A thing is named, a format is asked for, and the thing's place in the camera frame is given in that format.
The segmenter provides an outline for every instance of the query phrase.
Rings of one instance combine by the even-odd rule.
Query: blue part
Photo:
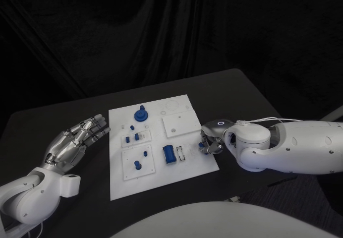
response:
[[[204,145],[204,143],[202,143],[202,142],[200,143],[200,147],[202,147],[202,148],[205,147],[205,145]],[[205,154],[208,155],[208,153],[205,153]]]
[[[135,114],[136,121],[145,121],[149,118],[149,112],[146,111],[145,106],[142,105],[140,110]]]
[[[142,169],[142,164],[140,164],[140,161],[139,161],[139,160],[135,162],[135,166],[136,166],[136,169],[138,169],[138,170]]]
[[[166,145],[164,147],[164,151],[165,151],[166,163],[169,164],[169,163],[176,162],[176,157],[175,157],[175,153],[174,153],[174,146]]]

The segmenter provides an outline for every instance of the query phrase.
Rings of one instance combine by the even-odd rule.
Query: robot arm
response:
[[[0,209],[21,223],[5,231],[0,219],[0,237],[22,237],[54,214],[61,196],[80,193],[81,177],[66,175],[80,163],[87,148],[110,132],[103,115],[83,121],[63,131],[53,141],[44,163],[29,175],[0,187]]]
[[[215,120],[202,126],[201,151],[218,154],[224,144],[240,166],[253,172],[274,169],[321,175],[343,171],[341,122],[296,121],[266,128],[246,121]]]

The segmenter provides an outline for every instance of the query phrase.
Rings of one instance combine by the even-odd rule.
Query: white panel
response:
[[[151,135],[151,131],[142,131],[142,132],[135,132],[133,134],[127,134],[125,136],[122,136],[122,147],[130,147],[133,145],[139,145],[143,144],[146,142],[152,141],[152,135]]]
[[[145,145],[129,150],[123,150],[123,175],[125,180],[139,178],[156,172],[155,158],[152,152],[152,145]],[[135,162],[139,161],[142,169],[138,170]]]
[[[149,118],[146,121],[139,122],[135,120],[135,113],[140,109],[142,105],[145,105],[146,111],[149,112]],[[112,200],[220,170],[214,155],[205,155],[200,151],[200,131],[181,135],[175,138],[168,138],[164,116],[175,115],[192,110],[194,107],[189,98],[187,95],[182,95],[109,111],[109,121],[112,127]],[[156,173],[142,176],[139,179],[125,180],[123,151],[126,149],[122,147],[122,138],[125,135],[133,134],[136,131],[146,130],[151,131],[152,142],[148,142],[140,146],[152,144]],[[164,147],[166,145],[174,145],[176,157],[176,148],[182,146],[184,155],[187,158],[185,161],[181,162],[178,158],[178,162],[174,165],[166,164],[164,153]]]
[[[168,138],[189,134],[202,130],[202,125],[195,110],[164,117]]]

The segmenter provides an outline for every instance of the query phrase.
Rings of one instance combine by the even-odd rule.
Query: table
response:
[[[214,119],[236,121],[280,116],[238,69],[18,112],[0,141],[0,185],[27,176],[41,165],[53,139],[80,121],[97,114],[109,119],[110,109],[184,94],[189,96],[202,124]],[[83,178],[80,194],[63,198],[55,214],[45,221],[42,237],[107,238],[174,207],[224,201],[295,176],[273,170],[246,171],[225,150],[215,156],[220,171],[110,201],[109,150],[107,136],[89,148],[81,163],[70,172]]]

